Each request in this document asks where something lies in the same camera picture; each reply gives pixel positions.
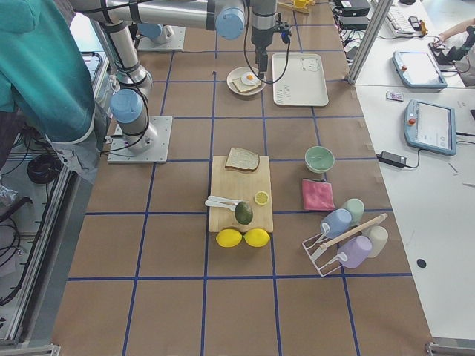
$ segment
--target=fried egg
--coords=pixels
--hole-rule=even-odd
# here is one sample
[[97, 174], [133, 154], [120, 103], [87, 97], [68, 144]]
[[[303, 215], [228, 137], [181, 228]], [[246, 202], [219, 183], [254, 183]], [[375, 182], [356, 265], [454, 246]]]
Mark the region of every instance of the fried egg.
[[259, 79], [254, 75], [253, 72], [245, 72], [240, 76], [240, 80], [244, 85], [256, 85], [259, 83]]

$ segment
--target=slice of bread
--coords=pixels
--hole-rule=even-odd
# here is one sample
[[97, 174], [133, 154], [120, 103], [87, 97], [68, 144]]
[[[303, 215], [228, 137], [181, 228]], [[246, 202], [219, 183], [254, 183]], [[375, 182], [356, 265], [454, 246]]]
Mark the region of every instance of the slice of bread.
[[240, 93], [248, 93], [251, 90], [259, 88], [261, 86], [262, 82], [259, 81], [259, 83], [257, 83], [256, 85], [247, 85], [247, 84], [243, 83], [241, 78], [236, 78], [236, 79], [232, 80], [232, 84], [235, 86], [237, 91], [239, 91]]
[[255, 171], [259, 166], [259, 155], [244, 148], [232, 147], [226, 160], [226, 168], [238, 171]]

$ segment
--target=pink cloth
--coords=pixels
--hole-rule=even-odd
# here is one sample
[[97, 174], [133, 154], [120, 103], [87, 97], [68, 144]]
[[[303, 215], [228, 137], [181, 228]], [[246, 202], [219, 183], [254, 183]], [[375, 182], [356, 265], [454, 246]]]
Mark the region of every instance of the pink cloth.
[[315, 182], [310, 179], [302, 180], [302, 195], [305, 210], [330, 211], [335, 210], [333, 191], [330, 183]]

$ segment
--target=cutting board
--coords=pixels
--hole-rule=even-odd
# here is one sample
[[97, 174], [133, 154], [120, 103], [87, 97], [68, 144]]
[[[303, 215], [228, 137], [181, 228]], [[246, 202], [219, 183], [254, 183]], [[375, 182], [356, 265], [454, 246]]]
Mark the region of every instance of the cutting board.
[[[211, 173], [211, 195], [229, 199], [246, 200], [252, 208], [254, 217], [250, 224], [241, 225], [236, 221], [235, 213], [226, 208], [209, 208], [209, 231], [219, 232], [224, 228], [236, 228], [246, 232], [251, 228], [263, 228], [272, 232], [272, 194], [270, 187], [269, 157], [260, 157], [258, 169], [254, 172], [242, 172], [225, 168], [227, 156], [213, 156]], [[258, 191], [270, 196], [269, 202], [262, 206], [254, 201]]]

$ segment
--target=keyboard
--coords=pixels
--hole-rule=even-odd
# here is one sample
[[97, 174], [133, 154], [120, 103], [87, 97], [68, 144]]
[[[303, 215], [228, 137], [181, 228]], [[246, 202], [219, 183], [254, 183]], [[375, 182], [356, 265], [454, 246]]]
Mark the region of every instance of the keyboard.
[[386, 24], [395, 37], [414, 37], [416, 31], [397, 7], [390, 7], [386, 15]]

